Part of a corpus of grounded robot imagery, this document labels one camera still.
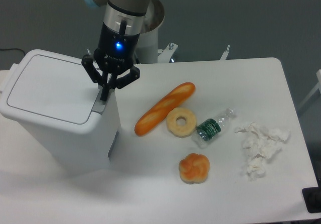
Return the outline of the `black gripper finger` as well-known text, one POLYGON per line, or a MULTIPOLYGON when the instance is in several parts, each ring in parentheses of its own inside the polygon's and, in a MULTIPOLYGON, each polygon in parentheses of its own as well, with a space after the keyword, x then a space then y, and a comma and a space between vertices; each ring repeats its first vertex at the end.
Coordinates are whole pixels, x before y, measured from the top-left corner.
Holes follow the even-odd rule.
POLYGON ((115 88, 122 89, 125 86, 138 80, 139 77, 140 77, 140 70, 135 66, 132 66, 129 70, 129 73, 121 78, 117 78, 115 74, 112 74, 110 76, 109 81, 102 85, 100 100, 107 101, 108 94, 112 89, 115 89, 115 88))
POLYGON ((100 72, 94 66, 93 55, 90 55, 90 54, 84 55, 82 57, 81 64, 93 83, 97 83, 101 87, 106 86, 106 80, 104 79, 103 73, 100 74, 100 72))

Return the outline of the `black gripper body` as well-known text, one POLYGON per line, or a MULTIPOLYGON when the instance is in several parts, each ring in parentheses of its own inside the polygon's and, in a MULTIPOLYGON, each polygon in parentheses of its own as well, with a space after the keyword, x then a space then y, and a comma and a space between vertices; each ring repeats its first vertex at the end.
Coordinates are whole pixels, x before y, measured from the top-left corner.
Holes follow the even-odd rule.
POLYGON ((122 74, 133 66, 133 54, 139 34, 121 35, 102 25, 98 47, 94 59, 105 73, 122 74))

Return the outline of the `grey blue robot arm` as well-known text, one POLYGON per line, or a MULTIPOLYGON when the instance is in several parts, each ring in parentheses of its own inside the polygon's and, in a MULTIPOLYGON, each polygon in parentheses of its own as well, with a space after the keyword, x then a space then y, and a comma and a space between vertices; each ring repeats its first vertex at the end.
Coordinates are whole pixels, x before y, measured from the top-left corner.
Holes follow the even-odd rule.
POLYGON ((101 101, 112 89, 121 89, 139 79, 134 52, 150 0, 85 0, 91 6, 105 6, 98 47, 84 55, 81 64, 101 87, 101 101))

